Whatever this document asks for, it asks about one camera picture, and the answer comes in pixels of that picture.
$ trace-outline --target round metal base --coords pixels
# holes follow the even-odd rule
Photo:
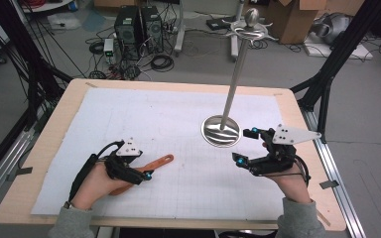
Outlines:
[[[207,143],[215,147],[231,147],[237,144],[242,137],[239,125],[231,118],[227,118],[223,130],[220,130],[222,115],[206,118],[200,132]]]

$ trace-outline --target gray sleeve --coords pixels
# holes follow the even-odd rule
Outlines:
[[[323,225],[318,221],[317,204],[300,204],[283,198],[284,214],[278,218],[277,238],[325,237]]]
[[[49,231],[48,236],[50,238],[93,238],[94,234],[89,229],[91,215],[91,210],[62,207],[57,223]]]

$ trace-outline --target human hand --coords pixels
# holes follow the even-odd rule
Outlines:
[[[274,181],[286,198],[297,203],[312,202],[302,172],[297,165],[293,164],[290,169],[284,172],[270,173],[263,176]]]
[[[99,162],[86,176],[71,203],[77,209],[87,210],[101,197],[117,188],[129,186],[130,184],[130,182],[124,180],[110,178],[107,175],[104,163]]]

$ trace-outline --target desk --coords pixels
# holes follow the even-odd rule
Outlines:
[[[55,216],[31,215],[30,212],[41,190],[47,169],[62,143],[64,134],[79,108],[85,92],[90,87],[206,93],[218,92],[224,94],[228,92],[228,86],[222,85],[91,79],[76,79],[72,81],[33,148],[29,158],[24,164],[24,167],[33,167],[33,172],[28,175],[18,176],[3,199],[0,205],[0,223],[55,223]],[[299,110],[296,98],[289,89],[238,87],[236,93],[275,96],[284,123],[288,126],[307,128]],[[296,147],[298,149],[298,155],[305,159],[313,177],[309,191],[312,199],[317,202],[319,220],[322,221],[326,230],[340,231],[345,229],[345,222],[332,190],[330,188],[322,189],[319,186],[319,183],[326,181],[327,177],[322,168],[314,143],[305,142]],[[260,222],[248,220],[143,219],[116,217],[95,217],[91,221],[91,224],[99,226],[199,229],[273,229],[277,227],[275,221]]]

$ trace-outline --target metal rod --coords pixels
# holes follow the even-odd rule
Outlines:
[[[237,81],[240,77],[240,72],[242,70],[244,60],[246,58],[247,48],[249,46],[249,40],[242,39],[242,44],[240,45],[240,52],[237,58],[236,66],[234,67],[233,77],[231,79],[230,89],[228,90],[227,102],[225,103],[224,113],[221,118],[220,130],[224,130],[225,122],[228,118],[228,113],[230,113],[231,103],[233,102],[234,94],[236,93]]]
[[[234,21],[240,21],[240,18],[242,17],[243,7],[244,7],[244,0],[239,0]]]

